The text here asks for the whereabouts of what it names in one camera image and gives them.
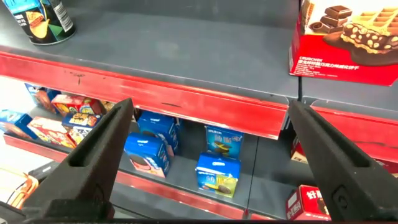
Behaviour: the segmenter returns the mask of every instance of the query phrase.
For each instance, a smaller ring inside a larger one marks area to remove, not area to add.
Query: red chocolate wafer box
[[[89,97],[59,94],[51,103],[63,116],[68,113],[102,114],[100,102]]]
[[[398,177],[398,160],[394,158],[394,155],[391,155],[390,159],[387,159],[385,153],[380,151],[380,154],[369,153],[364,150],[368,156],[372,157],[380,166],[383,166],[388,172],[390,172],[393,176]],[[292,147],[292,160],[304,162],[308,164],[307,158],[305,157],[304,150],[300,144],[300,141],[297,137],[293,141]]]
[[[287,199],[286,217],[288,220],[331,220],[319,188],[307,185],[300,185]]]
[[[290,74],[390,86],[398,78],[398,1],[303,0]]]

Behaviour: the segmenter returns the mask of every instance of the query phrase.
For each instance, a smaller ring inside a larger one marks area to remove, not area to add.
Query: supermarket shelf
[[[32,170],[29,172],[29,175],[43,180],[58,165],[58,162],[51,162]],[[110,201],[116,211],[114,218],[225,219],[221,216],[119,183],[114,184]]]
[[[378,159],[396,160],[398,84],[376,86],[302,78],[302,101]]]
[[[130,186],[115,183],[111,194],[111,202],[118,208],[122,208],[142,217],[155,219],[226,219],[219,215],[206,212],[191,206],[184,205],[174,200],[166,199],[158,195],[137,190]]]
[[[292,135],[278,141],[260,138],[254,165],[249,212],[286,219],[285,202],[300,184],[315,185],[307,164],[290,160]]]
[[[32,117],[43,116],[51,119],[62,119],[41,108],[34,108]],[[124,154],[119,165],[117,181],[179,203],[191,205],[210,213],[227,218],[240,219],[247,208],[252,181],[252,172],[257,148],[257,136],[245,134],[241,150],[241,175],[233,198],[211,194],[197,187],[195,168],[199,155],[206,150],[205,128],[202,124],[186,121],[181,133],[180,156],[175,156],[166,179],[138,172]],[[5,134],[6,144],[24,149],[58,162],[62,161],[72,150],[43,142],[41,140],[21,139]]]
[[[278,138],[298,96],[298,78],[287,71],[297,1],[88,4],[65,1],[78,32],[45,47],[32,45],[0,5],[7,65],[0,74],[102,100],[131,97],[145,110]]]

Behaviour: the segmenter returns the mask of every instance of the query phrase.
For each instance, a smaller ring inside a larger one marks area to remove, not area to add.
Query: blue packaging
[[[32,121],[28,114],[11,110],[0,111],[0,129],[5,133],[14,133],[22,138],[37,139],[37,135],[27,125]]]
[[[206,126],[207,149],[233,159],[239,158],[243,133],[215,126]]]
[[[199,189],[233,197],[241,170],[241,161],[203,152],[196,168]]]
[[[166,177],[170,169],[170,158],[166,146],[159,138],[131,133],[124,145],[133,166],[148,174]]]
[[[68,113],[62,120],[62,126],[68,131],[69,136],[75,143],[79,144],[98,124],[101,118],[101,115]]]
[[[143,111],[137,123],[142,134],[163,140],[166,143],[167,153],[170,156],[178,153],[175,118],[150,111]]]
[[[46,110],[49,110],[55,114],[59,114],[58,110],[51,104],[51,101],[58,95],[61,91],[51,90],[46,87],[39,85],[33,85],[25,83],[27,91],[30,93],[33,102]]]

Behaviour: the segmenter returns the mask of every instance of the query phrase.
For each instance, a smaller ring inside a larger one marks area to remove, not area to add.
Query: snack can
[[[60,43],[76,32],[60,0],[3,0],[3,2],[33,44]]]

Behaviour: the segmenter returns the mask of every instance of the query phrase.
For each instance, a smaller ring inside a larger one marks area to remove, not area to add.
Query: gray shelf
[[[275,219],[286,219],[285,202],[300,184],[315,185],[307,164],[290,160],[292,138],[259,138],[248,209]]]
[[[29,114],[32,117],[42,116],[45,118],[62,120],[62,116],[53,114],[39,107],[34,108]],[[181,153],[173,158],[169,173],[165,179],[136,171],[126,154],[122,155],[119,170],[177,189],[186,190],[187,192],[197,194],[202,197],[211,198],[222,203],[246,209],[250,194],[254,160],[256,158],[257,141],[259,138],[250,134],[244,135],[244,141],[239,157],[241,160],[241,173],[233,198],[216,195],[214,193],[198,189],[195,168],[200,153],[207,150],[204,125],[192,121],[184,121],[180,139]],[[70,148],[46,143],[39,139],[33,142],[66,153],[72,151]]]
[[[64,1],[77,33],[32,45],[0,4],[0,51],[289,103],[291,0]]]
[[[33,177],[43,179],[59,165],[50,162],[29,172]],[[114,183],[111,198],[114,218],[154,219],[225,219],[224,217],[153,195],[123,184]]]
[[[323,108],[398,120],[398,84],[377,86],[302,78],[302,100]]]

